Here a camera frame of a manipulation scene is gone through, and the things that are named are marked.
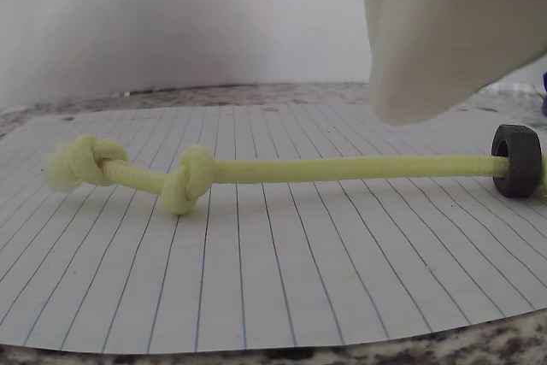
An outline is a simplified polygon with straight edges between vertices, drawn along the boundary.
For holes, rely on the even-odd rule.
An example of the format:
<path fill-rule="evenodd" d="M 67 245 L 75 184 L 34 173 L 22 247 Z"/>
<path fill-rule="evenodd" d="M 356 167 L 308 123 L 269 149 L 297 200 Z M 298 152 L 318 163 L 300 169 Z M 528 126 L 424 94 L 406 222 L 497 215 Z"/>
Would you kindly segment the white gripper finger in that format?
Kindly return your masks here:
<path fill-rule="evenodd" d="M 546 0 L 364 0 L 385 122 L 431 119 L 544 57 Z"/>

